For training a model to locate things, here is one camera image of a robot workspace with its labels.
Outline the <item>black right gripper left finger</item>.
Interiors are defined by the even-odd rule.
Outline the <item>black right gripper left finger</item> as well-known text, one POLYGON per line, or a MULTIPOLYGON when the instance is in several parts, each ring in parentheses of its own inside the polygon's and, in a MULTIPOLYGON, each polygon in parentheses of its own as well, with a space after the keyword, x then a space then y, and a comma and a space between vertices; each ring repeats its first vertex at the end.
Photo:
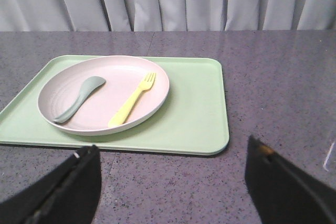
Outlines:
POLYGON ((78 149, 52 172, 1 203, 1 223, 92 223, 101 194, 100 151, 78 149))

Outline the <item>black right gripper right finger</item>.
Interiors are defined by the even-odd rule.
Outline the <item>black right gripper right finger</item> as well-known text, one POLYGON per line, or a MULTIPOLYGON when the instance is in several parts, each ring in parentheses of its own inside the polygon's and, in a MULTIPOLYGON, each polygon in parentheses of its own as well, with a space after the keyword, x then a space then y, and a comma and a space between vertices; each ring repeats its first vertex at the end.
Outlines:
POLYGON ((252 135, 245 182, 262 223, 335 223, 335 190, 252 135))

